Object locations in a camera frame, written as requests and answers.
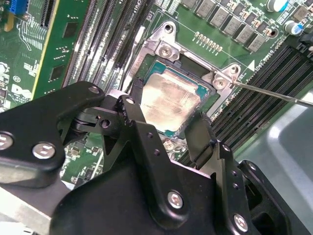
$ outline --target black plastic bracket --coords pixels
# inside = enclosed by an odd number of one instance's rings
[[[52,184],[65,160],[60,135],[81,110],[99,105],[104,96],[93,84],[79,82],[1,114],[0,133],[13,144],[0,150],[0,183],[31,188]],[[52,146],[53,156],[35,157],[33,148],[39,143]]]

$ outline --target mounting screw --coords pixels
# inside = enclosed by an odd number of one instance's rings
[[[170,58],[172,55],[172,49],[168,46],[162,46],[159,50],[159,54],[163,58]]]
[[[49,159],[55,154],[54,147],[49,143],[39,143],[33,147],[33,155],[39,159]]]
[[[92,93],[99,94],[99,89],[97,87],[89,87],[88,88]]]
[[[135,104],[135,101],[134,101],[132,98],[130,98],[130,97],[127,97],[127,98],[126,98],[126,101],[127,101],[128,103],[130,103],[130,104]]]
[[[0,134],[0,150],[5,150],[13,144],[13,139],[7,134]]]
[[[230,152],[230,148],[229,148],[227,145],[223,144],[223,148],[224,148],[226,151]]]
[[[216,90],[222,90],[227,86],[227,82],[223,78],[216,78],[213,81],[213,87]]]
[[[235,214],[234,215],[234,221],[235,221],[237,228],[240,231],[243,231],[244,233],[248,232],[248,225],[247,225],[245,219],[241,215]]]
[[[252,164],[252,163],[248,163],[248,165],[249,165],[249,167],[250,167],[252,170],[256,170],[256,167],[255,167],[255,165],[254,165],[254,164]]]
[[[182,208],[183,200],[178,193],[170,191],[167,195],[167,200],[171,204],[171,206],[174,207],[175,209]]]

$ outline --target green circuit board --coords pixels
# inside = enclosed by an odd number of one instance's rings
[[[61,88],[88,0],[29,0],[23,14],[0,1],[1,108],[7,110]]]
[[[312,22],[313,18],[306,9],[305,0],[290,0],[285,11],[269,12],[266,9],[266,0],[231,0],[225,1],[226,5],[222,6],[223,1],[215,1],[215,6],[223,8],[227,12],[227,17],[236,17],[241,24],[242,31],[249,29],[254,38],[261,39],[262,43],[259,48],[250,47],[251,40],[246,43],[238,41],[238,33],[233,36],[225,31],[225,24],[221,27],[214,26],[212,15],[217,14],[214,10],[202,18],[197,14],[202,2],[197,1],[192,8],[186,7],[179,0],[157,0],[145,23],[147,28],[143,40],[149,36],[165,21],[175,22],[178,31],[176,33],[176,42],[195,53],[199,58],[210,64],[223,69],[226,66],[236,63],[241,68],[239,81],[246,83],[253,79],[253,75],[262,68],[263,64],[275,53],[275,51],[285,41],[288,33],[284,30],[287,21],[293,20],[301,24],[304,28]],[[235,6],[242,5],[244,8],[238,15],[235,14]],[[306,14],[301,18],[298,12],[306,9]],[[247,19],[253,15],[253,21]],[[143,61],[137,76],[144,77],[149,69],[154,65],[155,58],[147,56]],[[236,96],[240,89],[235,89],[228,100],[222,104],[219,111],[216,111],[211,119],[214,120],[219,112]],[[203,111],[206,112],[216,96],[208,100],[204,105]]]

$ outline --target ram slot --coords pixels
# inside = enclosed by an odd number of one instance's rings
[[[66,87],[69,84],[71,78],[73,77],[75,67],[78,63],[79,54],[81,53],[82,48],[85,45],[85,42],[87,41],[86,37],[87,37],[88,30],[89,30],[89,24],[91,22],[93,15],[95,14],[97,2],[98,0],[90,1],[89,7],[88,7],[88,10],[85,15],[84,22],[83,22],[83,26],[81,28],[81,31],[79,33],[79,36],[76,42],[75,50],[73,51],[70,64],[67,69],[67,74],[63,82],[63,87]]]

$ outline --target hole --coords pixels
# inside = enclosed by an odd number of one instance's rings
[[[102,128],[108,128],[110,126],[111,122],[107,119],[104,119],[102,122],[101,122],[101,126]]]
[[[238,189],[239,189],[238,184],[233,183],[233,187],[234,187],[234,189],[236,189],[236,190],[238,190]]]
[[[165,26],[165,32],[166,33],[172,33],[173,32],[173,27],[171,25],[167,24]]]
[[[155,150],[155,155],[160,156],[160,151],[158,149]]]
[[[278,30],[274,29],[270,34],[269,37],[270,38],[276,38],[276,36],[278,35]]]
[[[231,71],[230,71],[232,74],[237,74],[239,72],[239,68],[237,66],[234,66],[231,68]]]
[[[133,98],[127,97],[126,101],[130,104],[135,104],[135,101],[133,100]]]

